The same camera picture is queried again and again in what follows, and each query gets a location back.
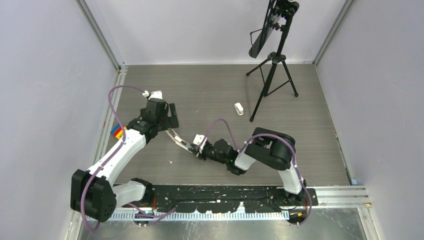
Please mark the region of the white staple remover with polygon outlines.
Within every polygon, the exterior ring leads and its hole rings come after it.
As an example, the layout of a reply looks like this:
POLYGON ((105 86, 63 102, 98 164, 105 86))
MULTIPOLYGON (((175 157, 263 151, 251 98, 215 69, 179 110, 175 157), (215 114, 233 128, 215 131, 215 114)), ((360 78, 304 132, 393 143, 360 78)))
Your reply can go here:
POLYGON ((233 106, 239 116, 242 116, 244 114, 244 108, 240 102, 235 103, 233 106))

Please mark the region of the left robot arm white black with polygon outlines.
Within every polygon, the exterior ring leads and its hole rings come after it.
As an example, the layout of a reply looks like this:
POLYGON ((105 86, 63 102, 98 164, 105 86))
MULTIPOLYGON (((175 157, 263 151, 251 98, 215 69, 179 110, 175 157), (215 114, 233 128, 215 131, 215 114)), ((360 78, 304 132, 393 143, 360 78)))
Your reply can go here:
POLYGON ((150 98, 140 115, 131 120, 118 142, 93 166, 78 169, 71 177, 70 208, 99 222, 107 221, 116 208, 138 203, 148 207, 154 200, 153 185, 132 178, 116 185, 116 179, 159 132, 179 127, 176 106, 160 98, 150 98))

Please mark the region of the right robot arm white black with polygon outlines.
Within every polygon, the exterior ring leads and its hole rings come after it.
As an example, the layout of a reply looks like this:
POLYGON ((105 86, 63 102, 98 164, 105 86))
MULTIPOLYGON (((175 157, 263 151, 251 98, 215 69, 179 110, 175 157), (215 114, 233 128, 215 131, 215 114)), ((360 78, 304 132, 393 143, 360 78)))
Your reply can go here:
POLYGON ((196 135, 193 144, 198 157, 224 164, 234 175, 243 175, 256 162, 278 171, 283 183, 283 194, 288 203, 299 205, 306 197, 302 186, 306 181, 298 176, 295 167, 295 139, 290 135, 257 127, 252 139, 235 150, 224 139, 211 144, 204 135, 196 135))

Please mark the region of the yellow green colourful block toy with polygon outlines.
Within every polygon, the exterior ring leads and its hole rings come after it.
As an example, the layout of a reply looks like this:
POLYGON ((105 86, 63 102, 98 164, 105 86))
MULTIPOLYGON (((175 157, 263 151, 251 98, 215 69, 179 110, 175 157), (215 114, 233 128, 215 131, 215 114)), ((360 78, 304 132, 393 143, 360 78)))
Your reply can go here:
POLYGON ((126 131, 127 127, 124 126, 123 128, 117 124, 115 127, 113 127, 110 131, 110 134, 115 137, 116 139, 121 139, 124 135, 124 132, 126 131))

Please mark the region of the black tripod stand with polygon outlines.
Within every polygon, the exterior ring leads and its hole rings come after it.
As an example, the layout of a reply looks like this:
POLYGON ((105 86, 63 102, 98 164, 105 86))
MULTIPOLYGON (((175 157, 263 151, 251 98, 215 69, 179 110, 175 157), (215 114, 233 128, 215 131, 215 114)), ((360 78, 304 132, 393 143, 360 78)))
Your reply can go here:
POLYGON ((246 73, 246 76, 249 76, 250 74, 252 74, 256 70, 260 70, 262 82, 263 82, 263 88, 261 90, 260 96, 257 100, 257 103, 255 105, 253 113, 251 114, 251 117, 249 119, 250 122, 254 121, 256 113, 259 109, 259 106, 260 106, 262 99, 271 95, 272 93, 274 93, 275 91, 277 91, 278 89, 283 87, 284 85, 289 83, 292 87, 293 92, 294 92, 294 96, 296 98, 299 96, 299 93, 298 93, 298 91, 295 87, 293 78, 291 77, 290 71, 289 71, 287 63, 286 63, 287 57, 284 54, 282 54, 283 47, 284 47, 286 39, 282 39, 282 32, 281 32, 281 37, 280 37, 280 41, 279 41, 279 44, 278 44, 277 51, 273 51, 273 52, 269 53, 267 58, 264 61, 262 61, 255 68, 253 68, 252 70, 250 70, 249 72, 246 73), (284 83, 282 83, 280 86, 276 87, 275 89, 270 90, 275 72, 277 70, 277 66, 280 63, 284 67, 284 70, 286 72, 288 80, 285 81, 284 83))

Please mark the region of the black tablet on tripod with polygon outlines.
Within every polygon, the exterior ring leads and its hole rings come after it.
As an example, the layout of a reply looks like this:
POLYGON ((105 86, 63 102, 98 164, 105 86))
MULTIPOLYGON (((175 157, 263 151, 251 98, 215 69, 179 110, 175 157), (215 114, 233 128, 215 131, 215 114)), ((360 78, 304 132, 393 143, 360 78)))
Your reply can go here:
POLYGON ((251 31, 251 48, 248 54, 256 59, 273 31, 282 32, 282 39, 286 39, 290 31, 293 17, 300 7, 297 1, 269 0, 262 28, 251 31))

